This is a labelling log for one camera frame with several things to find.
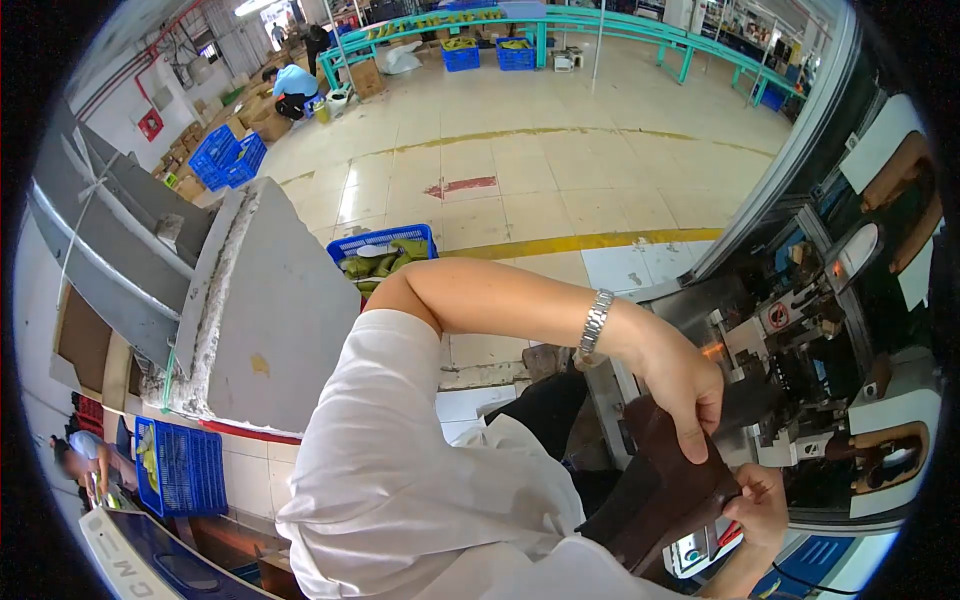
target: silver wristwatch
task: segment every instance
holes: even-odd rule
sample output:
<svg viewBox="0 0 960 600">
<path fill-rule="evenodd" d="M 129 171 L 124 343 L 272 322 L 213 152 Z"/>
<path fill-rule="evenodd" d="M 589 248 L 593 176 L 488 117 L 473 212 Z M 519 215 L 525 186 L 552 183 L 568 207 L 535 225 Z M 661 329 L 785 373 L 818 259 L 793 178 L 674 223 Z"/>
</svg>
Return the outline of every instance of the silver wristwatch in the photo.
<svg viewBox="0 0 960 600">
<path fill-rule="evenodd" d="M 590 354 L 597 347 L 597 340 L 600 339 L 600 331 L 603 330 L 603 324 L 607 322 L 607 312 L 613 303 L 613 292 L 610 290 L 597 290 L 597 297 L 593 299 L 593 305 L 587 311 L 587 324 L 584 325 L 584 334 L 580 338 L 580 351 L 583 354 Z"/>
</svg>

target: worker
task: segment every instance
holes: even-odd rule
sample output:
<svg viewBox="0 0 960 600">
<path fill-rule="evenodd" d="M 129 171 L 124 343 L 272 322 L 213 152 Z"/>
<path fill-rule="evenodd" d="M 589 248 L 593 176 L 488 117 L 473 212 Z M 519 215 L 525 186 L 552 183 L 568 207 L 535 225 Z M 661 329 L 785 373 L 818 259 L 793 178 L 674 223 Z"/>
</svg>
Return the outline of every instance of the worker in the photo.
<svg viewBox="0 0 960 600">
<path fill-rule="evenodd" d="M 67 477 L 92 492 L 90 475 L 97 473 L 97 489 L 101 495 L 108 493 L 110 482 L 136 492 L 136 464 L 128 449 L 125 455 L 117 444 L 107 444 L 100 436 L 81 430 L 75 418 L 64 429 L 65 439 L 50 436 L 50 447 L 54 449 L 54 460 Z"/>
<path fill-rule="evenodd" d="M 286 32 L 283 31 L 283 28 L 276 24 L 274 21 L 274 28 L 270 30 L 270 37 L 276 41 L 276 45 L 280 48 L 283 47 L 283 40 L 287 37 Z"/>
<path fill-rule="evenodd" d="M 303 105 L 320 90 L 317 78 L 295 64 L 264 70 L 263 81 L 274 85 L 274 97 L 278 98 L 274 105 L 276 111 L 294 121 L 303 117 Z"/>
<path fill-rule="evenodd" d="M 320 25 L 311 25 L 307 35 L 303 38 L 303 44 L 306 46 L 306 61 L 310 66 L 310 75 L 317 77 L 317 56 L 329 49 L 330 34 Z M 334 76 L 339 83 L 340 74 L 334 72 Z"/>
<path fill-rule="evenodd" d="M 469 258 L 413 262 L 380 282 L 324 385 L 290 479 L 291 499 L 276 515 L 304 594 L 680 597 L 634 578 L 576 533 L 585 519 L 582 500 L 569 470 L 539 439 L 549 397 L 540 418 L 520 422 L 507 411 L 453 444 L 434 409 L 444 333 L 580 345 L 642 378 L 673 417 L 684 455 L 703 463 L 705 431 L 720 420 L 720 370 L 653 312 L 621 299 L 605 309 L 599 300 L 606 297 Z M 740 522 L 744 541 L 703 590 L 709 597 L 749 594 L 786 530 L 780 474 L 747 465 L 735 477 L 743 496 L 724 510 Z"/>
</svg>

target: yellow container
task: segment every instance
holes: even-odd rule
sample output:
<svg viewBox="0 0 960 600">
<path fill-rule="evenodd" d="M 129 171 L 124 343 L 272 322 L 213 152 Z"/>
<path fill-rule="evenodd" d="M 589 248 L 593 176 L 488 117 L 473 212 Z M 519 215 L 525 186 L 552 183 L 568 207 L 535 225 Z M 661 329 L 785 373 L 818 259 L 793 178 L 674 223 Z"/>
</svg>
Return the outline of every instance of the yellow container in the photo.
<svg viewBox="0 0 960 600">
<path fill-rule="evenodd" d="M 321 123 L 330 122 L 330 113 L 326 111 L 326 102 L 319 102 L 313 107 L 313 113 Z"/>
</svg>

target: shoe making machine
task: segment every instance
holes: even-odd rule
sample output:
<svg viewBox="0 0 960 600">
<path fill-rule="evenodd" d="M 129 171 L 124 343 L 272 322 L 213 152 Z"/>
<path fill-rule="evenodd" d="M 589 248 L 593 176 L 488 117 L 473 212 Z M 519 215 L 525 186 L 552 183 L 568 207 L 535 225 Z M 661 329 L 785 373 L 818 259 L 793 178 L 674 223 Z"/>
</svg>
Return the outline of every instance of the shoe making machine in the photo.
<svg viewBox="0 0 960 600">
<path fill-rule="evenodd" d="M 942 223 L 933 160 L 909 98 L 883 81 L 858 36 L 847 39 L 843 18 L 820 73 L 837 78 L 827 112 L 801 115 L 689 272 L 625 295 L 720 366 L 723 418 L 712 441 L 730 468 L 782 469 L 790 532 L 778 562 L 814 583 L 841 569 L 859 540 L 892 541 L 941 414 L 926 305 Z M 804 142 L 810 119 L 826 126 Z M 588 383 L 612 461 L 627 469 L 643 446 L 629 426 L 643 382 L 611 360 Z M 708 576 L 742 539 L 730 525 L 721 517 L 664 548 L 667 570 Z M 773 572 L 755 592 L 791 585 L 796 595 L 811 590 Z"/>
</svg>

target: prohibition sign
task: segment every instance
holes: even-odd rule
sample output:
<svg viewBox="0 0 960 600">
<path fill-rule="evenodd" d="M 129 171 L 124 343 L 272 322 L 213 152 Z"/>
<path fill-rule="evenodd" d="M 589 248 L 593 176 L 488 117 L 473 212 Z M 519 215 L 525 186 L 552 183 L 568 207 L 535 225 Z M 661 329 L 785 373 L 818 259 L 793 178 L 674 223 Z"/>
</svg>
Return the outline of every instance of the prohibition sign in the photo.
<svg viewBox="0 0 960 600">
<path fill-rule="evenodd" d="M 767 310 L 767 323 L 774 329 L 783 329 L 790 324 L 790 313 L 783 302 L 774 302 Z"/>
</svg>

